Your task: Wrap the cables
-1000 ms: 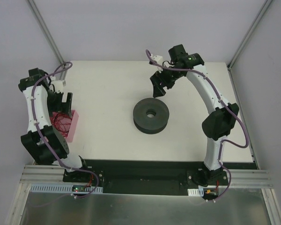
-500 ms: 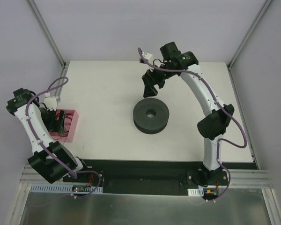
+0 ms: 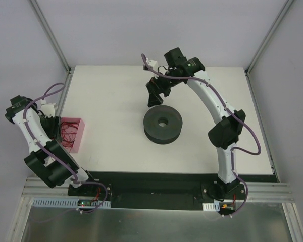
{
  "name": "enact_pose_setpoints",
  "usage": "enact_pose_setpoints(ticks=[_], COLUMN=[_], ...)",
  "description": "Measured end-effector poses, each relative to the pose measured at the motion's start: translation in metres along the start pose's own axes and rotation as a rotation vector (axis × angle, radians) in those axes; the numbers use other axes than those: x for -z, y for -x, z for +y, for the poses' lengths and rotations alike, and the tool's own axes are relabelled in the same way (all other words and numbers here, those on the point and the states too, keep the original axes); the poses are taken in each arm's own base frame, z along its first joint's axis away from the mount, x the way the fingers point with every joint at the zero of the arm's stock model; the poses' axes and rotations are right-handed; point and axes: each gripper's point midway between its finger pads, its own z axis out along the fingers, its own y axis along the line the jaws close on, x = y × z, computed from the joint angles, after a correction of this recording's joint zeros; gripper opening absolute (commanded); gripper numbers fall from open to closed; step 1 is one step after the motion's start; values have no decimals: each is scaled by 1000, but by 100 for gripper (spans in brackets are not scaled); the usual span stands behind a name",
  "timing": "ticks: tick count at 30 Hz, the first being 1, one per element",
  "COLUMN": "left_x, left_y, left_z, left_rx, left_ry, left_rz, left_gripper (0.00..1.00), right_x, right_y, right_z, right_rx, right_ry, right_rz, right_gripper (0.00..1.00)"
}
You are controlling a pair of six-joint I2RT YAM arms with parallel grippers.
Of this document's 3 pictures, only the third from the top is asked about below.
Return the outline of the pink plastic box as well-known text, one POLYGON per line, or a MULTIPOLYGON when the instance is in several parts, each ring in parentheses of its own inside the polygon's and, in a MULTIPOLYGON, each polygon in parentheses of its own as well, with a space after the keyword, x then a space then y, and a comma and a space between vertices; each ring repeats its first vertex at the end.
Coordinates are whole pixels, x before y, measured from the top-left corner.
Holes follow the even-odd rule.
POLYGON ((81 118, 62 117, 60 124, 61 145, 71 154, 79 152, 85 123, 81 118))

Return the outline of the black cable spool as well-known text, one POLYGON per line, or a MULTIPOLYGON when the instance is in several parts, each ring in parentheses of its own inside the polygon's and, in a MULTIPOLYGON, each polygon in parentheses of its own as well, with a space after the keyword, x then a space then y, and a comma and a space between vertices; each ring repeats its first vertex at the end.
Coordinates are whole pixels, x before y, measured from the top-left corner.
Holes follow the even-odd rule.
POLYGON ((174 142, 180 136, 182 126, 181 114, 166 105, 152 107, 143 118, 143 130, 146 137, 160 145, 174 142))

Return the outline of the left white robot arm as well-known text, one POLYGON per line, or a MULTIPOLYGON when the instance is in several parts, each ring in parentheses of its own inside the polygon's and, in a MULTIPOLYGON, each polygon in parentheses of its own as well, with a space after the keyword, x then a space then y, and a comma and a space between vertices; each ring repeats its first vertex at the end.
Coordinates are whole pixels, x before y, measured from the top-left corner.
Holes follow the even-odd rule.
POLYGON ((61 117, 56 116, 56 104, 40 101, 29 105, 32 99, 16 96, 6 109, 6 119, 17 125, 29 149, 25 164, 50 188, 68 183, 85 196, 96 192, 96 183, 88 171, 79 167, 70 153, 61 145, 61 117))

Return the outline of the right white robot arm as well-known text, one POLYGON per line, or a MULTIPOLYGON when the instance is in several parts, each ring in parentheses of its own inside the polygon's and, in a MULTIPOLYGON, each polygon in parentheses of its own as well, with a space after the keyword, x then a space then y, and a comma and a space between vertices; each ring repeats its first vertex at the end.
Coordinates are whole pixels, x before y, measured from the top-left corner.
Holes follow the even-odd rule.
POLYGON ((195 73, 206 70, 202 62, 196 57, 187 59, 180 48, 172 49, 164 55, 168 64, 168 69, 164 74, 159 72, 157 61, 148 59, 144 54, 141 57, 144 63, 143 68, 154 74, 146 84, 149 94, 148 107, 161 105, 163 103, 161 94, 167 97, 172 87, 185 83, 197 94, 210 112, 215 126, 208 132, 208 137, 217 149, 219 170, 217 182, 207 188, 207 195, 218 201, 229 199, 239 185, 233 173, 235 162, 232 161, 230 149, 236 147, 239 140, 242 122, 245 121, 244 111, 234 110, 229 113, 225 100, 209 81, 195 76, 195 73))

